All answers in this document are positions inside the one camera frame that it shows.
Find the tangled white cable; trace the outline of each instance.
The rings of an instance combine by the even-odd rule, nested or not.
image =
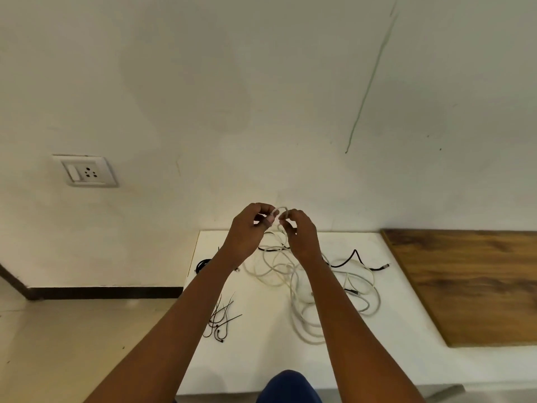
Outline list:
[[[272,215],[277,210],[284,209],[285,212],[288,212],[288,209],[286,207],[280,207],[276,208],[272,211]],[[312,308],[315,305],[315,301],[313,299],[312,294],[310,294],[310,299],[307,300],[303,296],[300,295],[300,280],[299,280],[299,271],[303,271],[303,267],[297,262],[293,262],[291,257],[289,257],[289,252],[291,251],[288,245],[288,237],[285,232],[285,230],[282,228],[280,224],[278,224],[278,228],[276,231],[268,230],[265,232],[265,234],[272,234],[274,237],[279,241],[279,245],[260,245],[259,249],[263,251],[263,262],[268,267],[268,269],[262,273],[258,273],[256,271],[255,265],[253,267],[253,271],[250,271],[246,268],[246,265],[243,264],[243,268],[249,275],[256,277],[260,282],[263,284],[273,286],[273,287],[279,287],[282,285],[286,285],[289,287],[289,295],[291,297],[291,311],[296,318],[296,320],[299,321],[301,324],[302,330],[311,338],[308,339],[302,332],[300,332],[299,328],[297,327],[296,320],[293,319],[293,330],[298,335],[298,337],[303,340],[304,342],[310,344],[310,345],[321,345],[325,343],[324,336],[322,333],[319,333],[321,331],[321,325],[319,322],[312,322],[311,320],[307,319],[305,317],[305,313],[307,310]],[[284,240],[281,239],[280,235],[283,235],[285,237]],[[274,258],[272,259],[272,263],[270,263],[267,258],[266,254],[268,252],[274,253]],[[329,266],[332,266],[332,264],[328,261],[326,256],[321,253],[324,261]],[[277,258],[283,258],[283,262],[276,263]],[[380,308],[380,294],[379,291],[375,287],[375,274],[374,272],[368,268],[366,265],[362,264],[360,262],[359,264],[361,267],[363,267],[365,270],[367,270],[371,274],[371,281],[365,277],[362,277],[356,273],[352,273],[350,271],[340,271],[338,269],[334,269],[331,267],[332,272],[337,275],[344,275],[345,279],[343,281],[343,288],[346,290],[346,293],[349,296],[357,297],[361,299],[365,303],[364,308],[359,308],[357,311],[362,315],[371,316],[375,314],[379,308]],[[267,277],[269,277],[270,273],[274,273],[279,278],[279,281],[276,283],[271,283],[266,280]],[[353,280],[358,280],[362,284],[365,284],[367,287],[366,291],[358,290],[355,285],[353,284]],[[348,289],[346,287],[347,283],[352,287],[351,289]],[[365,295],[371,294],[376,299],[376,306],[374,307],[372,312],[369,312],[371,307],[371,303],[364,297]]]

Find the forearm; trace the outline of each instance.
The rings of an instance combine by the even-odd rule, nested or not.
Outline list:
[[[225,251],[219,251],[85,403],[170,403],[222,287],[238,264]]]
[[[306,263],[304,268],[341,400],[423,402],[415,386],[369,330],[330,268],[321,259]]]

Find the blue fabric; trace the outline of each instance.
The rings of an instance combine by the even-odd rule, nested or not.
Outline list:
[[[284,370],[274,376],[259,394],[257,403],[322,403],[302,373]]]

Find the white table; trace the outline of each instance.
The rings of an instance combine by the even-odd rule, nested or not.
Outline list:
[[[213,257],[226,234],[200,232],[185,287],[198,262]],[[414,384],[537,381],[537,346],[448,348],[379,234],[319,233],[319,242],[329,260],[357,249],[370,267],[390,263],[376,273],[382,306],[365,321]],[[260,251],[246,263],[265,269]],[[178,394],[259,391],[285,369],[304,374],[316,389],[336,388],[326,346],[308,345],[292,330],[288,291],[265,286],[245,271],[233,272],[222,296],[227,300],[235,293],[229,315],[243,315],[230,323],[224,343],[201,339]],[[357,367],[357,376],[360,371],[367,368]]]

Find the person's left hand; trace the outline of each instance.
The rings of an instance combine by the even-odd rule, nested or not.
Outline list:
[[[239,265],[257,249],[278,215],[278,211],[271,215],[273,210],[274,206],[267,203],[251,203],[235,216],[221,249],[227,257]]]

